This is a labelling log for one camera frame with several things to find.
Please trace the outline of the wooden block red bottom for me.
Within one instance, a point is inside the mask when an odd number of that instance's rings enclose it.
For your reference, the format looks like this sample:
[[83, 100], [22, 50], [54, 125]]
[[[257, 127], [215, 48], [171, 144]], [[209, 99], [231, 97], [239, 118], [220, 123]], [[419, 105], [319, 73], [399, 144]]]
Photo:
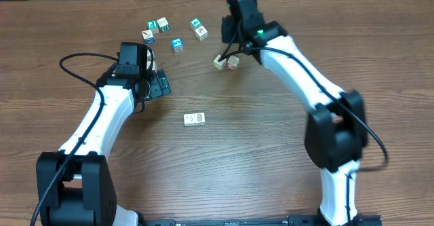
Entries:
[[184, 125], [185, 126], [195, 126], [196, 120], [197, 119], [196, 119], [195, 113], [184, 114]]

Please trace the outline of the pineapple picture wooden block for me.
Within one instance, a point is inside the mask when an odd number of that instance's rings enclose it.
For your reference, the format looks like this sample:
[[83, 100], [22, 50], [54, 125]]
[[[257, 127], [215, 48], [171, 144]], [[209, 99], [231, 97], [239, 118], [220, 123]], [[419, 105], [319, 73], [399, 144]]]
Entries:
[[196, 113], [195, 117], [196, 117], [195, 120], [196, 126], [202, 126], [205, 124], [205, 113]]

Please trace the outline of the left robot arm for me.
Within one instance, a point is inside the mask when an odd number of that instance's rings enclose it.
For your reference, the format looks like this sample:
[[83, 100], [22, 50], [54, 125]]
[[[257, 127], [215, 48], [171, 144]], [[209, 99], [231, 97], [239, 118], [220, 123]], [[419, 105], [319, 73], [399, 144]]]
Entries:
[[145, 44], [123, 42], [112, 65], [96, 82], [66, 73], [95, 90], [91, 107], [74, 134], [36, 163], [39, 202], [34, 225], [145, 225], [143, 215], [117, 203], [107, 160], [115, 139], [137, 105], [170, 94], [164, 70]]

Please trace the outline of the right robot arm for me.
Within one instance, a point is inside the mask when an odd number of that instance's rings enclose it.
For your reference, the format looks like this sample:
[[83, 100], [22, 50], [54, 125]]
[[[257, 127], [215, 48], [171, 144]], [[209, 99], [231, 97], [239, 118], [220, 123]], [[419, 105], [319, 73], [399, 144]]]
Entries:
[[304, 146], [320, 169], [322, 198], [315, 225], [369, 225], [355, 207], [355, 181], [368, 143], [363, 98], [319, 72], [276, 21], [265, 22], [257, 0], [226, 0], [222, 41], [238, 43], [293, 92], [307, 112]]

